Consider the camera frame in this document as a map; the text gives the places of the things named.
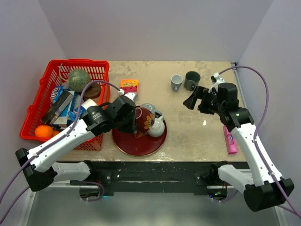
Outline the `dark grey mug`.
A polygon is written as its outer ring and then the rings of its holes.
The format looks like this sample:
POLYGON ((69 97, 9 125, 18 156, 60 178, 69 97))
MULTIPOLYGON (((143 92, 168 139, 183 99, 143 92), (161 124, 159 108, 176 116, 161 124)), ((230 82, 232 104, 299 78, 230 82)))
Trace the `dark grey mug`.
POLYGON ((184 88, 188 91, 193 91, 198 85, 201 76, 196 71, 189 71, 185 75, 184 88))

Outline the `red floral mug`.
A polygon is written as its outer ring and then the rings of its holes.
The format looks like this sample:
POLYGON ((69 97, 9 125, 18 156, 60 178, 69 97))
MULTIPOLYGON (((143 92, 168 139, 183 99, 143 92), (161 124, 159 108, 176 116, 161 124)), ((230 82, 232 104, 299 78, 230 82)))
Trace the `red floral mug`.
POLYGON ((136 137, 142 137, 147 134, 150 127, 155 122, 155 115, 148 109, 144 107, 137 107, 135 109, 136 113, 136 137))

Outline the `small grey mug white inside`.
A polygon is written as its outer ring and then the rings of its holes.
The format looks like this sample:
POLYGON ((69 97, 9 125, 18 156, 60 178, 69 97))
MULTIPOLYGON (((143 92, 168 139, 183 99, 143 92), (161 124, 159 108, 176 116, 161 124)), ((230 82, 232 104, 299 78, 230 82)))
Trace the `small grey mug white inside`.
POLYGON ((179 88, 181 87, 183 82, 182 76, 175 74, 171 77, 171 89, 174 92, 177 92, 179 88))

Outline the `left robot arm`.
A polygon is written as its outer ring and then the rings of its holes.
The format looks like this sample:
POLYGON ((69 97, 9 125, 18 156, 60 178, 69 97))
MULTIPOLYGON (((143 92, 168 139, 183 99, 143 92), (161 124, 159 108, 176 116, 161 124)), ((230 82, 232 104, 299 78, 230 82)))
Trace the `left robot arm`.
POLYGON ((36 192, 54 182, 67 180, 94 184, 97 172, 86 162, 59 163, 59 159, 80 144, 112 129, 133 133, 135 109, 134 100, 127 95, 119 96, 105 109, 99 105, 90 106, 80 119, 47 142, 30 150, 17 150, 16 158, 29 188, 36 192))

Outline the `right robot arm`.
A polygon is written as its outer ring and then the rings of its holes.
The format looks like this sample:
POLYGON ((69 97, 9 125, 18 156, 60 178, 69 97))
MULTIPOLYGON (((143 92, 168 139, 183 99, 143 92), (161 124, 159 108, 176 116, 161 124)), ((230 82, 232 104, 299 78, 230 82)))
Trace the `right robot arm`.
POLYGON ((248 176, 222 161, 212 166, 210 181, 215 185, 226 182, 236 188, 253 212, 284 204, 294 189, 293 181, 285 179, 267 155, 256 134, 256 125, 250 112, 239 106, 236 85, 221 83, 216 94, 197 86, 183 105, 192 110, 198 99, 201 100, 198 111, 219 115, 222 124, 240 146, 251 171, 248 176))

